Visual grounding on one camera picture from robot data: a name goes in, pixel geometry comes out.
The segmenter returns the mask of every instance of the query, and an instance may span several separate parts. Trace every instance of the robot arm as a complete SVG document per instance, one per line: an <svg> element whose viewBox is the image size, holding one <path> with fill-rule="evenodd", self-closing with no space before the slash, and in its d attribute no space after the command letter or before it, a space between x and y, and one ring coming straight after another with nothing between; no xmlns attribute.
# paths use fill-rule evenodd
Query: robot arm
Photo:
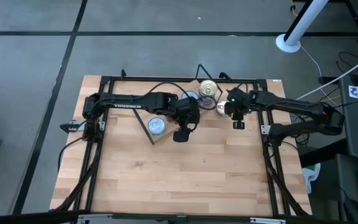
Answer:
<svg viewBox="0 0 358 224"><path fill-rule="evenodd" d="M86 119L83 137L88 141L101 140L98 117L108 108L138 109L164 115L179 125L179 130L173 133L173 140L176 142L187 142L194 130L187 125L198 124L200 121L198 102L193 97L178 100L176 94L164 92L153 92L144 96L95 93L85 98L83 108L83 117Z"/></svg>
<svg viewBox="0 0 358 224"><path fill-rule="evenodd" d="M280 98L267 91L244 93L238 88L228 90L225 113L231 115L234 129L244 129L244 115L253 111L280 110L309 116L312 120L298 124L263 126L262 134L273 146L280 146L287 136L316 133L338 135L342 132L344 116L324 103Z"/></svg>

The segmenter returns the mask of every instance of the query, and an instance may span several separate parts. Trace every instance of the can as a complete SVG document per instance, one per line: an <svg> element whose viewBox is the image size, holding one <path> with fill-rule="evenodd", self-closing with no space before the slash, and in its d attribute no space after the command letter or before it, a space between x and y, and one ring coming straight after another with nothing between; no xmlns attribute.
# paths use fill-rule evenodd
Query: can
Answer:
<svg viewBox="0 0 358 224"><path fill-rule="evenodd" d="M216 112L220 116L228 116L228 114L224 113L224 105L226 104L226 101L220 101L218 105L216 105Z"/></svg>
<svg viewBox="0 0 358 224"><path fill-rule="evenodd" d="M217 90L218 90L218 85L216 84L216 82L212 80L204 80L201 82L198 93L200 94L200 98L202 96L210 96L214 98ZM201 98L199 104L205 108L208 108L211 106L213 102L214 100L211 98Z"/></svg>
<svg viewBox="0 0 358 224"><path fill-rule="evenodd" d="M165 122L161 118L152 118L149 121L149 131L154 137L160 137L165 133Z"/></svg>
<svg viewBox="0 0 358 224"><path fill-rule="evenodd" d="M189 96L194 97L196 100L198 99L198 95L197 95L197 93L196 93L195 91L190 91L190 90L189 90L189 91L186 91L186 93L189 94ZM187 98L186 93L183 93L183 94L181 95L180 99Z"/></svg>

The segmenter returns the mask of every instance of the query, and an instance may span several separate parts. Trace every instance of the wooden tabletop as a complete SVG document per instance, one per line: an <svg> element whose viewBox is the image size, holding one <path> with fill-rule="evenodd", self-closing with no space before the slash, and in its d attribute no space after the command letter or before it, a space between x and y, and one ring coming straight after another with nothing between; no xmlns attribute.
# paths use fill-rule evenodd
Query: wooden tabletop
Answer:
<svg viewBox="0 0 358 224"><path fill-rule="evenodd" d="M98 92L100 79L84 77L73 119L83 121L85 97ZM116 81L113 93L143 95L157 83ZM280 80L267 83L270 92L285 97ZM219 86L226 90L237 85ZM172 88L162 85L156 91L172 92ZM138 112L141 117L148 115ZM282 111L273 111L273 119L275 123L290 123L289 114ZM110 109L92 212L271 217L257 114L246 115L244 122L245 130L235 130L230 118L207 111L188 142L173 142L170 133L151 145L132 110ZM67 142L81 135L71 133ZM292 138L286 141L295 144ZM78 183L85 147L86 142L80 141L66 149L50 208L59 206ZM311 214L298 152L286 144L279 149L287 188ZM86 185L80 208L85 206L87 192ZM283 213L277 186L276 194Z"/></svg>

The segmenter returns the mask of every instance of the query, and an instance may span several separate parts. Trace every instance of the gray floor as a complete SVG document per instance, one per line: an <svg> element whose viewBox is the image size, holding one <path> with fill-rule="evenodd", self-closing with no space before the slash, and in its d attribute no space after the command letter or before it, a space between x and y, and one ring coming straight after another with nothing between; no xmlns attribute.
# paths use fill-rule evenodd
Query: gray floor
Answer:
<svg viewBox="0 0 358 224"><path fill-rule="evenodd" d="M70 31L80 4L0 0L0 30ZM296 5L299 11L302 4ZM285 32L294 19L289 7L287 0L89 0L80 30ZM356 30L345 5L330 3L309 31ZM67 42L68 37L0 37L0 215L11 211ZM340 75L338 52L358 55L354 38L309 37L302 44L326 76ZM281 79L289 98L318 86L318 69L307 54L279 51L274 37L77 37L24 212L49 208L58 152L67 139L59 125L71 120L84 75L118 75L124 68L132 76L192 77L199 63L215 77L224 71L233 78ZM321 97L319 92L307 100ZM316 134L310 146L338 138Z"/></svg>

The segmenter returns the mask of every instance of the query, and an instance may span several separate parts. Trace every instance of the white pole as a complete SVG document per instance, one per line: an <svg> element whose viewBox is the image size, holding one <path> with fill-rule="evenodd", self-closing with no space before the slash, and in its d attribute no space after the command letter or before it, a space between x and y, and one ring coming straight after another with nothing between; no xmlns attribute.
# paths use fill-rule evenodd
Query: white pole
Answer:
<svg viewBox="0 0 358 224"><path fill-rule="evenodd" d="M299 40L328 2L328 0L309 1L311 3L303 6L287 33L276 38L276 45L280 50L287 53L297 52L301 47Z"/></svg>

